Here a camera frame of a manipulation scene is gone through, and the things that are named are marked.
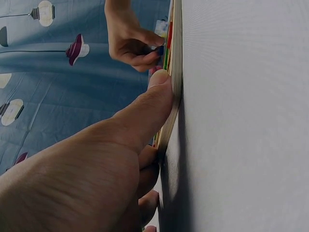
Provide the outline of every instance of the white wall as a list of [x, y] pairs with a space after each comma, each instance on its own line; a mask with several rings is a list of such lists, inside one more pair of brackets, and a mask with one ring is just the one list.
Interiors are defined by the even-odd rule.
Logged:
[[309, 231], [309, 1], [183, 0], [183, 66], [160, 231]]

